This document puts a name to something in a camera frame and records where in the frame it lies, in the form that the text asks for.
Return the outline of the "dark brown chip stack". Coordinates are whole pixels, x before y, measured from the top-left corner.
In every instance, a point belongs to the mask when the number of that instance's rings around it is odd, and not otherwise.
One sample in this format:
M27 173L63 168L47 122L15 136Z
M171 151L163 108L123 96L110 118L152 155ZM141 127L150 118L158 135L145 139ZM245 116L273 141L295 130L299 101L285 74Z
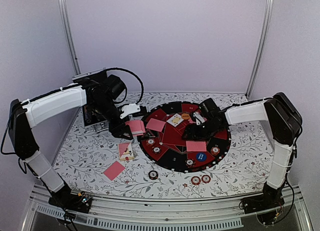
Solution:
M152 170L148 173L148 177L151 179L151 180L156 180L158 178L158 172L155 171L155 170Z

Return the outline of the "single pink playing card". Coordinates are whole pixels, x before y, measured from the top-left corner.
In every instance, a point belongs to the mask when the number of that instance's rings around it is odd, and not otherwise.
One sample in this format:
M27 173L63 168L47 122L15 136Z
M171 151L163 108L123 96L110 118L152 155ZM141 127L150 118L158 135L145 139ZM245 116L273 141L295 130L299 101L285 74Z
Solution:
M161 132L164 129L165 125L166 125L165 121L158 120L158 119L155 119L155 118L151 118L148 121L148 123L146 125L146 128L149 129L149 130Z

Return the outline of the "dark chip sector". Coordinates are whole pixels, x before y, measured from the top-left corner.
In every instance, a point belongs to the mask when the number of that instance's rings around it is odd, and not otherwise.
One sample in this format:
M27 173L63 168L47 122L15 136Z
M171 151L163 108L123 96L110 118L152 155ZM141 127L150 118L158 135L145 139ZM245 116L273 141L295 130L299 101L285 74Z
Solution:
M195 161L193 159L187 159L185 164L187 167L193 167L195 165Z
M155 154L159 154L161 152L161 148L156 146L152 149L152 152Z

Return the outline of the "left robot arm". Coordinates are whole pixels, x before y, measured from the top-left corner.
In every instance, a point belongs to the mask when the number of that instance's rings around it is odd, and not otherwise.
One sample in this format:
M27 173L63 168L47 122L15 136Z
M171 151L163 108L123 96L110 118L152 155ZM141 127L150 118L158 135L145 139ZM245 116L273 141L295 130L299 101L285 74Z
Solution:
M126 122L129 115L141 110L139 103L142 98L129 104L118 101L121 93L128 93L128 88L114 72L132 75L140 84L140 92L144 92L143 81L137 74L125 68L111 67L78 74L67 86L24 101L15 99L10 103L2 140L10 138L13 146L10 154L18 157L20 168L23 171L29 169L49 192L48 203L64 212L89 213L92 197L84 192L72 192L67 182L53 168L52 162L41 152L34 130L39 125L48 125L56 116L65 112L87 107L107 122L107 131L114 138L132 140L133 134Z

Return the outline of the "pink card sector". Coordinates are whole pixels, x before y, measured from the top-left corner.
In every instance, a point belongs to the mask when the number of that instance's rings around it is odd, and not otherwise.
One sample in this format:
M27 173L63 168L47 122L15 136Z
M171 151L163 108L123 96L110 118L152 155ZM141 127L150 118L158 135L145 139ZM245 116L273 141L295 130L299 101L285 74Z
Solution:
M186 141L187 152L206 152L207 145L205 141Z

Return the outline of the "orange chip stack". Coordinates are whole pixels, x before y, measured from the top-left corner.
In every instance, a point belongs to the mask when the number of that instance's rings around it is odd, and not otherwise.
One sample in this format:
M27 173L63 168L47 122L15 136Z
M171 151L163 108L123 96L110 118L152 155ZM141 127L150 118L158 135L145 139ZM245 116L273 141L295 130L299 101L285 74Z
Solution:
M201 183L202 180L198 176L193 176L190 181L193 185L197 186Z

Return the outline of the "pink playing card deck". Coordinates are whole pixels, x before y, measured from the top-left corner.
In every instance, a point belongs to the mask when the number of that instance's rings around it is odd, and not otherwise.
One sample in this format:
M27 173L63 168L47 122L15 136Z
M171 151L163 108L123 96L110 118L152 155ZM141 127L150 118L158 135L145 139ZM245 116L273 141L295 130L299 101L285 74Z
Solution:
M141 136L146 132L145 125L142 120L129 120L126 121L125 124L129 126L133 136Z

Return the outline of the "dark chip bottom sector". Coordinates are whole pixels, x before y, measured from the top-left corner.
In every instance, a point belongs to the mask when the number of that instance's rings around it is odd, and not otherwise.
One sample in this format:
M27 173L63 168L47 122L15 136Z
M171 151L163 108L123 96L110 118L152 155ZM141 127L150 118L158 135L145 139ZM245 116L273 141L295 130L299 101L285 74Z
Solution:
M187 159L185 164L187 167L193 167L195 165L195 161L193 159Z

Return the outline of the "orange chip sector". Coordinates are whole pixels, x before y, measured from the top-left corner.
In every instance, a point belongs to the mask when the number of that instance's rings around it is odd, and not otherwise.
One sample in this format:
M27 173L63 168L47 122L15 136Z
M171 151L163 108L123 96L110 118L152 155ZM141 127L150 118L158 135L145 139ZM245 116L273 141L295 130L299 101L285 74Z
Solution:
M154 138L150 138L146 141L146 144L148 146L153 146L154 144L156 143L155 139Z
M210 153L211 153L213 156L217 156L217 155L220 153L219 147L217 147L217 146L212 147L211 150L210 150Z

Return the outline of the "orange big blind button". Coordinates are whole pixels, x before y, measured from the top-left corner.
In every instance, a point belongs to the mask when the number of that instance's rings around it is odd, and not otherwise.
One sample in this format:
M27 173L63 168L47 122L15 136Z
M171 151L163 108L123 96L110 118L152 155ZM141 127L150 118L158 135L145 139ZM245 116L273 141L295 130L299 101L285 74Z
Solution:
M184 112L181 114L181 118L184 120L188 120L190 118L190 114L187 112Z

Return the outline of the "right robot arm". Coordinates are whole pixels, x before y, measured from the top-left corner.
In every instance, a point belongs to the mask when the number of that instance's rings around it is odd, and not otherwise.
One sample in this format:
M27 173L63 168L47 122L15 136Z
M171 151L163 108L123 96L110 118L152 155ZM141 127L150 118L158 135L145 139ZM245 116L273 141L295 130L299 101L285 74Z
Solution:
M284 220L293 205L284 210L282 191L285 186L293 190L288 174L297 158L297 141L303 132L303 118L289 98L278 92L272 97L232 104L219 108L212 98L200 103L203 119L193 117L182 135L186 141L207 141L222 129L240 123L260 122L268 128L265 135L273 149L269 175L259 195L241 199L238 207L245 214L258 213L257 220L264 226L273 226Z

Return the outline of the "blue small blind button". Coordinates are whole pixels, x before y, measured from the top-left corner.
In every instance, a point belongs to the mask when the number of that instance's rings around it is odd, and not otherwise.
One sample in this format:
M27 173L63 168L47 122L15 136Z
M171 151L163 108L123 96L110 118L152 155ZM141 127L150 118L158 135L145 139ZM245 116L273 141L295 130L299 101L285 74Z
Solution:
M199 162L204 162L207 160L207 155L204 152L198 152L196 154L196 160Z

